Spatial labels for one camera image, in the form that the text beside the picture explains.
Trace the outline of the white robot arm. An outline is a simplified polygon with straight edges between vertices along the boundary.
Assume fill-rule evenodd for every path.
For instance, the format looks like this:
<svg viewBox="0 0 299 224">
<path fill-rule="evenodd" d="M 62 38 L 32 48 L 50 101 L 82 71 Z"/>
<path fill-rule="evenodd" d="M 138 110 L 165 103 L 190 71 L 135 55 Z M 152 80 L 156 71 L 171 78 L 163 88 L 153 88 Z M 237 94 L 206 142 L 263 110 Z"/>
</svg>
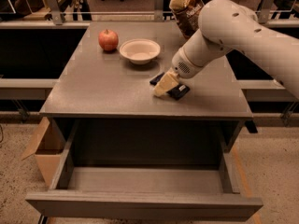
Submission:
<svg viewBox="0 0 299 224">
<path fill-rule="evenodd" d="M 153 94 L 164 95 L 182 78 L 196 76 L 232 49 L 299 97 L 299 39 L 262 26 L 251 10 L 231 0 L 212 0 L 203 6 L 197 31 L 174 55 L 171 68 L 158 81 Z"/>
</svg>

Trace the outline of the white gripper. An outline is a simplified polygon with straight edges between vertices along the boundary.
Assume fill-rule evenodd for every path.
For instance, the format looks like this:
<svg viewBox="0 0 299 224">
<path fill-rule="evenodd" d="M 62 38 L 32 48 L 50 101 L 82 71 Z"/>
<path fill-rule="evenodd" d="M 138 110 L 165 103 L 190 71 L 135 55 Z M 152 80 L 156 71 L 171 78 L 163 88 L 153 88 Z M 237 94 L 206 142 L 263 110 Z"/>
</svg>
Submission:
<svg viewBox="0 0 299 224">
<path fill-rule="evenodd" d="M 189 61 L 183 48 L 180 48 L 172 59 L 174 71 L 167 71 L 154 79 L 153 94 L 160 97 L 178 85 L 179 77 L 189 79 L 196 76 L 202 67 L 196 66 Z"/>
</svg>

